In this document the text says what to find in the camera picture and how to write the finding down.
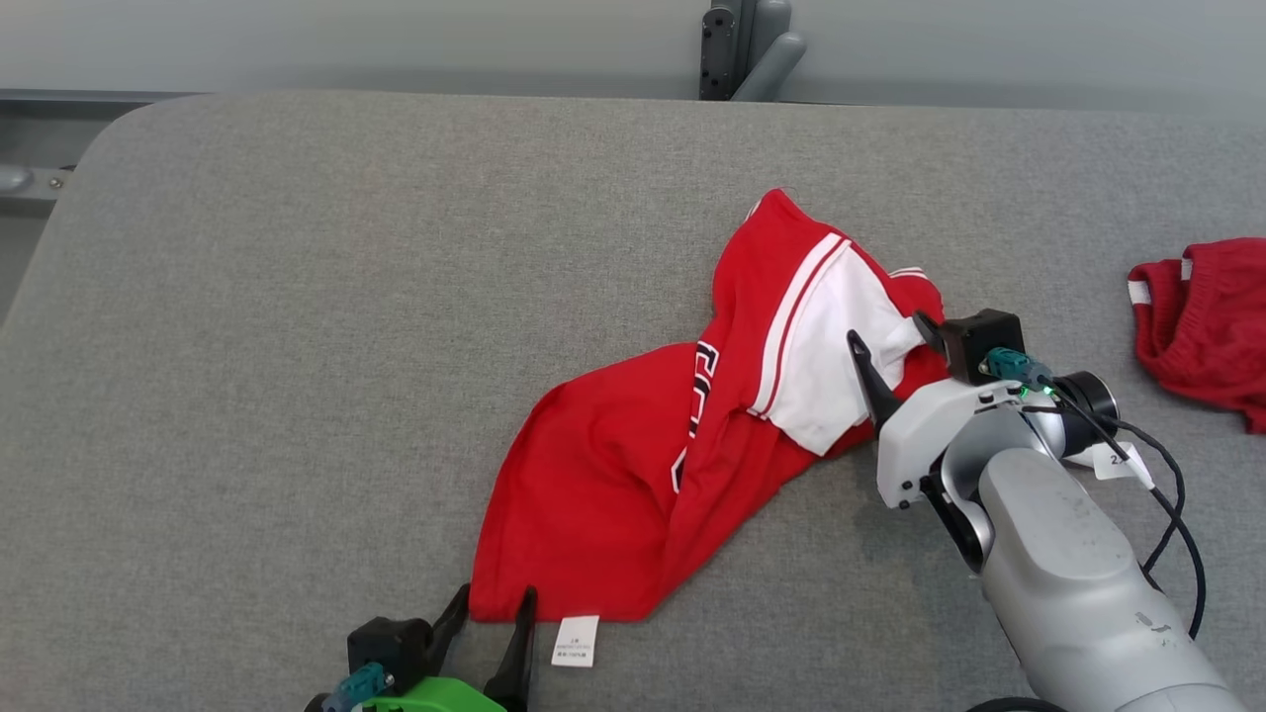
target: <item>gray robot arm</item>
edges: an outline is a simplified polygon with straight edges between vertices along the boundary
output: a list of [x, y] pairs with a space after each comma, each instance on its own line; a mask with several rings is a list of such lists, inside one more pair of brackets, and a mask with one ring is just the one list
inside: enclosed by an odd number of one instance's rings
[[1060, 462], [1003, 450], [980, 502], [994, 531], [985, 597], [1042, 699], [1070, 712], [1247, 712]]
[[[1110, 436], [1085, 414], [1115, 418], [1106, 386], [1085, 372], [1050, 380], [1025, 361], [1014, 314], [939, 326], [918, 317], [952, 378], [904, 403], [861, 336], [848, 334], [879, 440], [879, 490], [891, 508], [932, 504], [980, 574], [1033, 690], [1067, 712], [1247, 712], [1061, 462]], [[1008, 380], [1034, 367], [1039, 378]]]

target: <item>gray table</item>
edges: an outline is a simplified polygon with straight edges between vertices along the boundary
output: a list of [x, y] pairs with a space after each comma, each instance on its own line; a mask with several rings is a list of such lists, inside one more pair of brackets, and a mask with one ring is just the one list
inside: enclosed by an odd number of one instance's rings
[[[1124, 276], [1266, 233], [1266, 130], [1148, 115], [282, 92], [92, 146], [0, 331], [0, 706], [299, 709], [375, 614], [438, 614], [552, 385], [709, 318], [771, 186], [950, 313], [1009, 309], [1189, 470], [1201, 642], [1266, 707], [1266, 440], [1160, 390]], [[1153, 469], [1158, 467], [1158, 460]], [[819, 465], [537, 708], [965, 709], [1024, 689], [927, 507]], [[1165, 486], [1170, 486], [1167, 476]], [[1091, 490], [1136, 547], [1163, 527]], [[1175, 545], [1158, 578], [1182, 611]], [[489, 677], [506, 626], [449, 671]]]

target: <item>gray wall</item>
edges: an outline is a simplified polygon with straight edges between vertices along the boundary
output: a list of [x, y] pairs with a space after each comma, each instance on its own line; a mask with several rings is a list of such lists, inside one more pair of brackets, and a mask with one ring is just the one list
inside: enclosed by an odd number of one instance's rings
[[[1266, 105], [1262, 0], [793, 0], [785, 99]], [[6, 0], [0, 89], [686, 98], [706, 0]]]

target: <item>clothing tag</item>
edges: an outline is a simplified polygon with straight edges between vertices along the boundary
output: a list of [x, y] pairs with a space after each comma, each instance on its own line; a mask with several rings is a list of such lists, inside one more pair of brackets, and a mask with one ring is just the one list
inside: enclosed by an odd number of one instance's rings
[[592, 668], [598, 616], [573, 616], [558, 625], [555, 656], [551, 663], [563, 668]]

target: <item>red stripe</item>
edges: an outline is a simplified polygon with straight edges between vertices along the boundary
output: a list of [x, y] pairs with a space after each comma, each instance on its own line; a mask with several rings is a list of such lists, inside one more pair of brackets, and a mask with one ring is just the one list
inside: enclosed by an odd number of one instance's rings
[[804, 295], [809, 291], [809, 285], [813, 284], [813, 277], [818, 276], [818, 270], [820, 270], [822, 266], [827, 264], [827, 260], [830, 260], [830, 256], [834, 255], [836, 251], [839, 250], [839, 247], [846, 242], [848, 242], [848, 239], [841, 237], [839, 242], [837, 242], [829, 252], [823, 255], [822, 260], [818, 260], [813, 271], [809, 272], [809, 279], [804, 280], [804, 286], [800, 288], [800, 294], [796, 295], [795, 304], [791, 305], [791, 313], [787, 314], [787, 323], [782, 326], [782, 338], [779, 341], [779, 360], [777, 365], [774, 367], [774, 389], [770, 391], [770, 402], [765, 405], [763, 410], [757, 413], [761, 418], [768, 416], [770, 408], [774, 408], [774, 399], [779, 397], [779, 381], [782, 380], [782, 352], [786, 351], [787, 334], [791, 333], [791, 322], [795, 321], [796, 312], [800, 310], [800, 302], [804, 300]]

